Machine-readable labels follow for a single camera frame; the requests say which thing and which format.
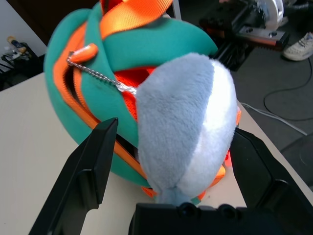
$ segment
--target white table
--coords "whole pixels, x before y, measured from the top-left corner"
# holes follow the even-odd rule
[[[261,138],[313,204],[313,193],[251,116],[242,109],[240,128]],[[77,147],[58,120],[44,74],[0,92],[0,231],[27,234],[67,157]],[[87,214],[83,235],[127,235],[137,202],[152,202],[140,189],[110,174],[103,204]],[[231,169],[201,204],[244,206]]]

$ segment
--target metal chain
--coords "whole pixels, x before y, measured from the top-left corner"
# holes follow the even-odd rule
[[[105,75],[103,75],[103,74],[101,74],[101,73],[99,73],[99,72],[97,72],[95,70],[92,70],[92,69],[90,69],[90,68],[88,68],[86,66],[83,66],[81,64],[77,64],[75,62],[72,62],[69,57],[67,58],[67,63],[70,66],[75,66],[75,67],[79,68],[80,70],[89,73],[91,76],[96,77],[96,78],[98,78],[101,81],[109,82],[109,83],[115,85],[116,88],[120,92],[129,92],[129,93],[131,93],[133,95],[136,95],[136,93],[137,93],[137,89],[135,87],[127,86],[124,83],[121,83],[121,82],[109,79]]]

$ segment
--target white shoe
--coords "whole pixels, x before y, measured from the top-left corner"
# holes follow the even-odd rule
[[[294,61],[305,60],[311,55],[313,55],[313,34],[310,32],[283,52],[283,56]]]

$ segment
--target plush toy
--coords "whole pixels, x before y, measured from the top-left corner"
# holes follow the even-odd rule
[[[162,17],[171,3],[102,0],[70,13],[49,42],[45,77],[77,143],[119,118],[113,173],[160,202],[197,203],[225,175],[236,96],[229,72],[207,57],[217,51],[210,37]]]
[[[213,182],[236,127],[229,71],[190,53],[167,62],[139,86],[138,155],[157,201],[180,205]]]

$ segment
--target orange strap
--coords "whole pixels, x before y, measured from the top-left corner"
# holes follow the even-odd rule
[[[116,32],[144,26],[159,18],[173,0],[128,0],[109,10],[100,22],[102,40]]]

